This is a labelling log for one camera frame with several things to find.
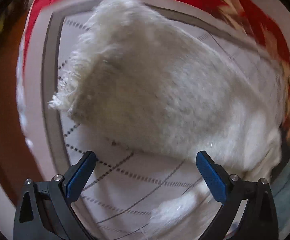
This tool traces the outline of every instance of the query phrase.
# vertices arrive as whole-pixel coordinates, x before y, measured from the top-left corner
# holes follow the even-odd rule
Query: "brown surface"
[[[26,178],[42,181],[21,132],[16,106],[16,63],[26,16],[18,19],[0,46],[0,183],[14,204]]]

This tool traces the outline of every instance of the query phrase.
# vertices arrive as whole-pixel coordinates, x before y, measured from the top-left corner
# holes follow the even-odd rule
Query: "white fluffy fabric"
[[[269,179],[280,133],[238,68],[138,0],[102,0],[86,25],[52,107],[134,150],[191,162],[206,150],[228,173]],[[166,234],[208,195],[201,182],[163,203],[150,235]],[[215,205],[182,239],[203,232]]]

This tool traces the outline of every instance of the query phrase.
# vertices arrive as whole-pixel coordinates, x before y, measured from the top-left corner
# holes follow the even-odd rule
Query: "gray dotted line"
[[[66,59],[64,62],[58,65],[58,69],[61,70],[67,64],[68,60]]]
[[[85,153],[82,150],[79,150],[79,149],[77,149],[76,147],[74,147],[74,146],[72,146],[70,144],[66,144],[66,147],[69,147],[71,150],[74,150],[74,151],[79,152],[79,153]],[[116,172],[121,173],[122,175],[125,175],[125,176],[130,177],[131,179],[136,179],[136,180],[140,180],[140,181],[148,182],[148,183],[152,183],[152,184],[161,184],[162,183],[162,180],[161,179],[155,179],[155,178],[151,178],[151,177],[141,176],[141,175],[132,173],[130,171],[126,171],[124,169],[118,168],[117,165],[116,166],[113,166],[111,164],[108,164],[108,163],[106,163],[104,161],[101,161],[101,160],[98,160],[98,159],[97,159],[97,162],[99,164],[102,164],[102,165],[110,168],[110,170],[105,173],[106,176],[110,172],[116,171]],[[194,183],[186,183],[186,182],[180,182],[180,181],[169,181],[169,182],[165,181],[162,184],[162,186],[166,186],[166,187],[185,187],[185,188],[190,188],[190,187],[193,187],[195,183],[196,182],[194,182]]]
[[[90,198],[90,197],[87,197],[87,196],[82,196],[82,199],[86,199],[94,204],[97,204],[99,206],[102,206],[103,208],[108,208],[110,210],[113,210],[113,211],[117,211],[117,212],[122,212],[123,209],[120,209],[120,208],[116,208],[116,207],[113,207],[111,205],[108,205],[108,204],[105,204],[97,199],[93,199],[93,198]],[[151,215],[152,213],[151,212],[146,212],[146,211],[135,211],[135,210],[129,210],[127,213],[129,214],[135,214],[135,215]]]
[[[207,39],[209,36],[211,36],[209,33],[204,33],[203,35],[199,36],[197,39],[199,41],[203,41],[203,40]]]
[[[108,231],[112,231],[112,232],[116,232],[116,233],[123,233],[123,234],[131,234],[132,233],[131,231],[114,229],[114,228],[109,228],[109,227],[106,227],[106,226],[99,226],[99,228],[105,229],[105,230],[108,230]]]
[[[128,234],[126,234],[126,235],[124,235],[124,236],[121,236],[121,237],[118,237],[118,238],[115,238],[115,239],[112,239],[112,240],[118,240],[118,239],[122,239],[122,238],[124,238],[125,236],[129,236],[129,235],[131,235],[131,234],[133,234],[133,233],[136,233],[136,232],[140,231],[140,230],[141,230],[141,228],[138,228],[138,229],[136,229],[136,230],[135,230],[135,231],[133,231],[133,232],[130,232],[130,233],[128,233]]]
[[[81,124],[78,123],[78,124],[75,124],[73,125],[73,127],[71,129],[69,129],[65,134],[64,134],[64,137],[67,137],[68,135],[70,135],[72,132],[74,132],[75,129],[77,129]]]
[[[182,195],[184,195],[191,188],[195,187],[202,179],[203,179],[203,177],[200,177],[198,180],[196,180],[194,183],[192,183],[192,185],[190,187],[188,187],[188,189],[186,189]]]
[[[119,167],[120,165],[122,165],[123,163],[125,163],[127,160],[129,160],[129,158],[132,157],[133,155],[134,155],[134,153],[131,153],[130,155],[128,155],[127,157],[125,157],[123,160],[121,160],[119,163],[117,163],[114,167],[112,167],[111,169],[109,169],[108,171],[106,171],[102,176],[100,176],[99,178],[97,178],[96,180],[94,180],[92,183],[90,183],[89,185],[87,185],[82,190],[82,192],[84,192],[85,190],[89,189],[90,187],[92,187],[93,185],[95,185],[97,182],[99,182],[100,180],[102,180],[103,178],[105,178],[113,170],[115,170],[117,167]]]
[[[99,222],[97,222],[97,224],[100,224],[102,222],[105,222],[107,220],[110,220],[112,218],[115,218],[121,214],[124,214],[125,212],[127,212],[128,210],[132,209],[134,206],[136,206],[138,203],[142,202],[145,198],[149,197],[150,195],[152,195],[152,193],[154,193],[156,190],[158,190],[183,164],[185,163],[185,160],[183,160],[173,171],[171,174],[169,174],[166,179],[161,183],[159,184],[156,188],[154,188],[151,192],[149,192],[146,196],[142,197],[140,200],[136,201],[133,205],[131,205],[129,208],[123,210],[122,212],[114,215],[114,216],[111,216],[109,218],[106,218],[104,220],[101,220]]]
[[[79,23],[79,22],[76,22],[73,20],[65,20],[64,24],[68,25],[68,26],[72,26],[74,28],[78,28],[78,29],[86,31],[86,32],[90,30],[90,28],[88,26],[86,26],[85,24],[82,24],[82,23]]]
[[[74,146],[72,146],[72,145],[70,145],[70,144],[68,144],[68,143],[66,143],[66,147],[69,148],[69,149],[71,149],[71,150],[74,150],[74,151],[76,151],[76,152],[79,152],[79,153],[85,153],[85,152],[83,152],[82,150],[79,150],[79,149],[77,149],[76,147],[74,147]]]

